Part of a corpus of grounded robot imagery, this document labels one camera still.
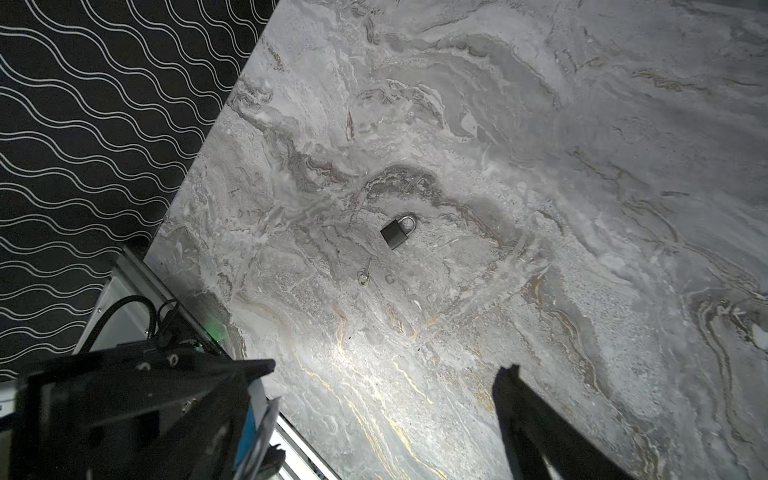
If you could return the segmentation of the blue padlock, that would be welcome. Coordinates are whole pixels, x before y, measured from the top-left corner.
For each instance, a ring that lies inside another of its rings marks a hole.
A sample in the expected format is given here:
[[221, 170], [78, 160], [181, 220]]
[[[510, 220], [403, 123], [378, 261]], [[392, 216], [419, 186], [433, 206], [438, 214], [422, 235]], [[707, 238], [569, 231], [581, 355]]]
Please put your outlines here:
[[269, 399], [261, 379], [248, 387], [250, 405], [235, 456], [234, 479], [272, 479], [283, 466], [286, 453], [270, 444], [277, 426], [280, 398]]

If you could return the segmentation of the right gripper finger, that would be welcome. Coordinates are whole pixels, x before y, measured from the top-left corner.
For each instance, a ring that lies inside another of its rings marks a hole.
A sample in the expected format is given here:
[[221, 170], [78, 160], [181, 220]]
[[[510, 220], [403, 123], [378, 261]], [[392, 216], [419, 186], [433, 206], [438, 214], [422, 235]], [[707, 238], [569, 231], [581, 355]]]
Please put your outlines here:
[[498, 370], [492, 386], [502, 442], [515, 479], [628, 479], [630, 476], [551, 408], [519, 376]]

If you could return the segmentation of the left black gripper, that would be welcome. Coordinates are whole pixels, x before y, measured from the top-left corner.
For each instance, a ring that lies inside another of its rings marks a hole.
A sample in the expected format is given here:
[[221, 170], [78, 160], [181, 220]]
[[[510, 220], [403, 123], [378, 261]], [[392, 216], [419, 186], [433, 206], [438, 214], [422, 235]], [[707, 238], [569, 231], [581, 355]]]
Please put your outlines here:
[[21, 374], [7, 479], [230, 479], [272, 359], [124, 345]]

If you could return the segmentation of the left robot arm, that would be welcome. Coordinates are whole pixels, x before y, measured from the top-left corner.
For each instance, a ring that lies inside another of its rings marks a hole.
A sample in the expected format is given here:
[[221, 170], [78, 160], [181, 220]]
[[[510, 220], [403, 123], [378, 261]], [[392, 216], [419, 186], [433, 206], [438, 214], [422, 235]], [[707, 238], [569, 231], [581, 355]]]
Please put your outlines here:
[[177, 300], [131, 295], [89, 323], [70, 356], [23, 369], [2, 393], [5, 479], [270, 479], [285, 451], [263, 378]]

